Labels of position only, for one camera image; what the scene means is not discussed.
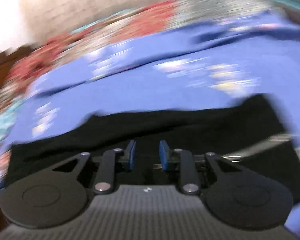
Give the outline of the blue patterned bed sheet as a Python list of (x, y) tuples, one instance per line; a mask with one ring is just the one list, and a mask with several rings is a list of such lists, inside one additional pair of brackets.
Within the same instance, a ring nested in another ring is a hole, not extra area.
[(256, 94), (268, 98), (286, 134), (216, 154), (289, 189), (283, 225), (221, 222), (177, 188), (179, 173), (165, 172), (160, 156), (151, 173), (165, 181), (133, 184), (135, 146), (133, 169), (119, 169), (114, 191), (92, 196), (76, 218), (24, 228), (2, 213), (0, 239), (300, 239), (300, 25), (270, 11), (130, 38), (58, 67), (34, 82), (5, 148), (67, 133), (91, 115), (230, 108)]

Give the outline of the black pant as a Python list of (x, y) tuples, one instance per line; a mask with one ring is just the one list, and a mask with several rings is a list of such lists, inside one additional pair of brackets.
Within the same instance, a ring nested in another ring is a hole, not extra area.
[(133, 184), (154, 184), (165, 179), (151, 173), (159, 162), (159, 142), (193, 154), (235, 153), (274, 135), (286, 134), (275, 109), (263, 94), (235, 107), (200, 111), (154, 111), (91, 115), (80, 126), (56, 137), (14, 144), (5, 185), (81, 152), (96, 157), (104, 151), (136, 141), (136, 163), (129, 175)]

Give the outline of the red floral patchwork quilt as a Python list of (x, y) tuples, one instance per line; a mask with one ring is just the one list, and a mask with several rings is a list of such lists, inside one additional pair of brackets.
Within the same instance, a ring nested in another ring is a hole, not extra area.
[(168, 0), (129, 9), (46, 40), (40, 48), (20, 47), (13, 62), (2, 64), (0, 146), (16, 120), (29, 85), (38, 77), (85, 53), (129, 38), (179, 28), (204, 20), (227, 20), (272, 8), (265, 0)]

